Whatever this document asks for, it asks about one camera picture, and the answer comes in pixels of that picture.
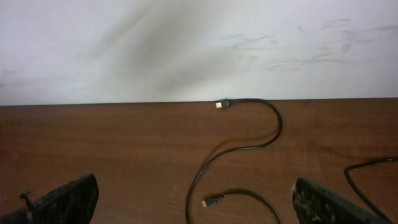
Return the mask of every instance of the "black cable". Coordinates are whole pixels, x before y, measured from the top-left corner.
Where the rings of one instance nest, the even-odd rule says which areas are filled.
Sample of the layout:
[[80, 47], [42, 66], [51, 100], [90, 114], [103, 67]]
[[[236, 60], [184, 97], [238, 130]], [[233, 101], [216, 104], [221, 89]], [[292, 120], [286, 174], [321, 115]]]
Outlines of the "black cable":
[[369, 166], [369, 165], [373, 165], [373, 164], [378, 164], [378, 163], [382, 163], [382, 162], [394, 162], [394, 161], [398, 161], [398, 156], [397, 157], [391, 157], [391, 158], [382, 158], [382, 159], [376, 159], [373, 161], [369, 161], [369, 162], [363, 162], [360, 164], [355, 164], [352, 166], [348, 166], [344, 169], [344, 175], [346, 176], [346, 179], [349, 183], [349, 185], [352, 187], [352, 189], [355, 191], [355, 193], [360, 197], [360, 199], [365, 202], [365, 204], [371, 208], [371, 210], [374, 211], [374, 213], [376, 215], [378, 215], [379, 217], [391, 222], [391, 220], [389, 218], [387, 218], [387, 216], [385, 214], [383, 214], [380, 209], [378, 209], [368, 198], [367, 196], [365, 196], [362, 191], [360, 191], [360, 189], [356, 186], [356, 184], [354, 183], [354, 181], [352, 180], [351, 176], [349, 175], [349, 171], [351, 169], [356, 169], [356, 168], [360, 168], [360, 167], [364, 167], [364, 166]]
[[[211, 159], [209, 159], [205, 163], [205, 165], [203, 165], [200, 168], [198, 174], [194, 178], [194, 180], [193, 180], [193, 182], [192, 182], [192, 184], [191, 184], [191, 186], [190, 186], [190, 188], [188, 190], [188, 194], [187, 194], [187, 197], [185, 199], [185, 220], [186, 220], [187, 224], [191, 224], [189, 211], [190, 211], [190, 200], [191, 200], [191, 197], [192, 197], [193, 190], [195, 190], [195, 187], [198, 184], [198, 181], [200, 180], [200, 177], [202, 177], [202, 175], [205, 173], [207, 168], [209, 168], [210, 164], [213, 161], [215, 161], [220, 156], [225, 155], [225, 154], [230, 153], [230, 152], [246, 151], [246, 150], [260, 149], [260, 148], [266, 147], [269, 144], [273, 143], [280, 136], [280, 134], [282, 132], [282, 128], [283, 128], [282, 117], [281, 117], [279, 111], [276, 109], [276, 107], [274, 105], [272, 105], [270, 102], [266, 101], [266, 100], [262, 100], [262, 99], [220, 100], [220, 101], [216, 102], [216, 108], [224, 108], [224, 107], [228, 107], [228, 106], [231, 106], [233, 104], [236, 104], [236, 103], [262, 103], [262, 104], [267, 105], [268, 107], [270, 107], [274, 111], [274, 113], [276, 114], [277, 119], [278, 119], [278, 127], [279, 127], [278, 128], [278, 132], [275, 134], [275, 136], [272, 139], [270, 139], [269, 141], [267, 141], [267, 142], [265, 142], [263, 144], [259, 144], [259, 145], [255, 145], [255, 146], [234, 147], [232, 149], [227, 149], [225, 151], [222, 151], [222, 152], [216, 154], [215, 156], [213, 156]], [[273, 212], [273, 214], [277, 218], [277, 215], [276, 215], [274, 209], [264, 199], [262, 199], [260, 196], [258, 196], [257, 194], [254, 194], [254, 193], [249, 195], [249, 196], [252, 196], [252, 197], [258, 199], [258, 200], [260, 200], [263, 203], [265, 202], [266, 206], [268, 208], [270, 208], [270, 210]]]
[[203, 206], [204, 206], [204, 207], [208, 207], [208, 206], [211, 206], [211, 205], [216, 204], [216, 203], [217, 203], [218, 201], [220, 201], [222, 198], [229, 197], [229, 196], [232, 196], [232, 195], [246, 195], [246, 196], [252, 197], [252, 198], [256, 199], [257, 201], [261, 202], [261, 203], [262, 203], [263, 205], [265, 205], [265, 206], [270, 210], [270, 212], [273, 214], [273, 216], [274, 216], [274, 218], [275, 218], [275, 220], [276, 220], [276, 223], [277, 223], [277, 224], [280, 224], [279, 217], [278, 217], [278, 215], [276, 214], [274, 208], [272, 208], [272, 206], [271, 206], [266, 200], [264, 200], [260, 195], [254, 193], [254, 192], [252, 192], [252, 191], [250, 191], [250, 190], [246, 190], [246, 189], [235, 189], [235, 190], [230, 190], [230, 191], [225, 192], [225, 193], [222, 194], [222, 195], [214, 195], [214, 196], [208, 197], [207, 199], [205, 199], [204, 201], [202, 201], [202, 203], [203, 203]]

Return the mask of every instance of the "usb connector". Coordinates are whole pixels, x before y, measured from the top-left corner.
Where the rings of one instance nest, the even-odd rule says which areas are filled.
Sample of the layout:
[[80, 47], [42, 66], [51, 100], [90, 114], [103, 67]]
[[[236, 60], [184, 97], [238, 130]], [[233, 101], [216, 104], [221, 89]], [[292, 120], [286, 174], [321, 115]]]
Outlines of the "usb connector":
[[206, 207], [217, 204], [218, 200], [221, 198], [222, 197], [208, 197], [208, 198], [204, 199], [203, 201], [201, 201], [201, 203], [203, 204], [203, 207], [206, 208]]
[[227, 99], [219, 100], [219, 101], [216, 102], [216, 108], [217, 109], [228, 107], [230, 105], [231, 104], [230, 104], [229, 100], [227, 100]]

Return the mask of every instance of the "gold usb connector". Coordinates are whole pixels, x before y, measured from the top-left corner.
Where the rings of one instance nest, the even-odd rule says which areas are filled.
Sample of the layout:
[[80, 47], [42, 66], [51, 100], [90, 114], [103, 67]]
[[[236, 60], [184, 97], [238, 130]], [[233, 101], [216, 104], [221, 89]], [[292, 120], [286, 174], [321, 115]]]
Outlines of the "gold usb connector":
[[225, 99], [225, 100], [219, 100], [216, 102], [216, 108], [220, 109], [220, 108], [224, 108], [230, 106], [230, 102], [229, 100]]

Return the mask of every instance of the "black object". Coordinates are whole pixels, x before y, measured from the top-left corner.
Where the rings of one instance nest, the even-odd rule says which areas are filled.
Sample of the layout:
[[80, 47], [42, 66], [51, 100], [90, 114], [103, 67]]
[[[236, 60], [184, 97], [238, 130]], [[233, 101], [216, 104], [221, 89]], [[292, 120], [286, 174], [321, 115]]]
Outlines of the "black object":
[[391, 224], [304, 178], [295, 184], [293, 206], [300, 224]]
[[368, 198], [367, 196], [365, 196], [362, 191], [356, 186], [356, 184], [354, 183], [354, 181], [352, 180], [351, 176], [349, 175], [349, 171], [351, 169], [356, 169], [356, 168], [360, 168], [360, 167], [364, 167], [364, 166], [370, 166], [373, 164], [378, 164], [378, 163], [382, 163], [382, 162], [395, 162], [398, 161], [398, 156], [395, 157], [388, 157], [388, 158], [381, 158], [381, 159], [376, 159], [373, 161], [369, 161], [369, 162], [363, 162], [360, 164], [355, 164], [349, 167], [346, 167], [344, 169], [344, 175], [349, 183], [349, 185], [353, 188], [353, 190], [355, 191], [355, 193], [358, 195], [359, 198], [361, 198], [361, 200], [363, 202], [365, 202], [365, 204], [371, 208], [371, 210], [374, 211], [374, 213], [376, 213], [376, 215], [378, 215], [379, 217], [391, 222], [391, 220], [380, 211], [379, 208], [377, 208]]
[[[206, 161], [205, 165], [203, 165], [199, 169], [198, 174], [195, 176], [195, 178], [194, 178], [194, 180], [193, 180], [193, 182], [192, 182], [192, 184], [191, 184], [191, 186], [190, 186], [190, 188], [188, 190], [187, 197], [185, 199], [185, 221], [186, 221], [187, 224], [191, 224], [190, 201], [191, 201], [193, 190], [195, 190], [195, 187], [197, 186], [198, 181], [200, 180], [200, 178], [203, 176], [203, 174], [205, 173], [207, 168], [209, 168], [210, 164], [213, 161], [215, 161], [217, 158], [219, 158], [219, 157], [221, 157], [221, 156], [223, 156], [223, 155], [225, 155], [227, 153], [230, 153], [230, 152], [247, 151], [247, 150], [252, 150], [252, 149], [264, 148], [264, 147], [270, 145], [271, 143], [273, 143], [280, 136], [280, 134], [282, 133], [282, 129], [283, 129], [282, 117], [281, 117], [278, 109], [274, 105], [272, 105], [270, 102], [268, 102], [266, 100], [262, 100], [262, 99], [220, 100], [220, 101], [216, 102], [216, 108], [217, 109], [225, 108], [225, 107], [232, 106], [232, 105], [234, 105], [236, 103], [262, 103], [263, 105], [266, 105], [266, 106], [270, 107], [273, 110], [273, 112], [276, 114], [276, 116], [277, 116], [277, 119], [278, 119], [278, 130], [277, 130], [276, 134], [274, 135], [274, 137], [272, 137], [272, 139], [268, 140], [265, 143], [262, 143], [262, 144], [259, 144], [259, 145], [255, 145], [255, 146], [242, 146], [242, 147], [235, 147], [235, 148], [232, 148], [232, 149], [227, 149], [225, 151], [217, 153], [215, 156], [213, 156], [208, 161]], [[277, 214], [274, 212], [274, 209], [271, 207], [271, 205], [269, 205], [268, 202], [266, 202], [258, 194], [255, 194], [254, 192], [251, 192], [249, 190], [244, 190], [244, 189], [241, 189], [240, 191], [235, 192], [235, 194], [244, 194], [244, 195], [248, 195], [248, 196], [254, 197], [257, 200], [260, 200], [261, 202], [263, 202], [264, 205], [266, 205], [273, 212], [273, 215], [275, 216], [275, 219], [277, 220], [277, 223], [280, 223], [279, 222], [279, 218], [278, 218]]]
[[94, 174], [72, 181], [31, 202], [22, 194], [26, 207], [0, 217], [0, 224], [88, 224], [98, 200]]
[[250, 190], [246, 190], [246, 189], [229, 190], [227, 192], [224, 192], [223, 194], [213, 195], [211, 197], [204, 199], [202, 201], [202, 204], [204, 207], [209, 207], [209, 206], [217, 204], [218, 201], [220, 201], [221, 199], [232, 196], [232, 195], [245, 195], [245, 196], [252, 197], [252, 198], [256, 199], [257, 201], [261, 202], [265, 207], [267, 207], [269, 209], [271, 214], [274, 216], [276, 223], [280, 224], [279, 217], [276, 214], [274, 208], [272, 208], [272, 206], [266, 200], [264, 200], [260, 195], [254, 193], [253, 191], [250, 191]]

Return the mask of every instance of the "wooden desk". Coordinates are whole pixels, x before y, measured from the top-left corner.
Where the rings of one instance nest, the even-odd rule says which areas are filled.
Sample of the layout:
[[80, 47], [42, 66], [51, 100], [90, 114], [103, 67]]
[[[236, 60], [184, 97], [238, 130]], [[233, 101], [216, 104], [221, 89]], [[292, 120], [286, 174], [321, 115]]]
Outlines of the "wooden desk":
[[[231, 188], [261, 194], [282, 223], [299, 223], [290, 189], [309, 177], [365, 207], [346, 182], [347, 165], [398, 154], [398, 100], [277, 101], [281, 137], [260, 151], [217, 160], [192, 200], [195, 223], [275, 223], [251, 198], [203, 208], [203, 196]], [[216, 110], [213, 103], [0, 107], [0, 213], [94, 173], [92, 223], [185, 223], [185, 196], [210, 152], [264, 141], [276, 118], [262, 105]], [[398, 222], [398, 163], [352, 172], [363, 192]]]

